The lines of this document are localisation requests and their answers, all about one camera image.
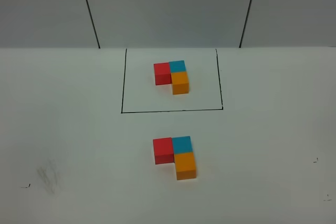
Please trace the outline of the orange template cube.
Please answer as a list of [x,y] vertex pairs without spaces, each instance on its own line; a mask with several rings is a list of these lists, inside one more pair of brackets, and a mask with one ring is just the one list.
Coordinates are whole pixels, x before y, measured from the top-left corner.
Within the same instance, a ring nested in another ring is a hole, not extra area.
[[190,86],[186,71],[171,73],[173,95],[189,93]]

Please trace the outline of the red template cube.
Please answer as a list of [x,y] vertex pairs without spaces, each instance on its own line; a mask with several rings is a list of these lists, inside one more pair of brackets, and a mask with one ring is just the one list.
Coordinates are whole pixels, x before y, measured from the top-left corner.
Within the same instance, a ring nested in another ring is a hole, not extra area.
[[171,71],[168,62],[155,63],[153,67],[156,86],[171,84]]

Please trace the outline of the blue template cube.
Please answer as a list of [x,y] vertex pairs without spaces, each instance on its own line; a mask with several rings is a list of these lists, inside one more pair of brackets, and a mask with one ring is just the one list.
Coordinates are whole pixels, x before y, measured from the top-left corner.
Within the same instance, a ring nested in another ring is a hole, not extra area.
[[169,66],[170,66],[170,72],[171,73],[185,72],[186,71],[186,66],[185,66],[185,61],[184,60],[170,61]]

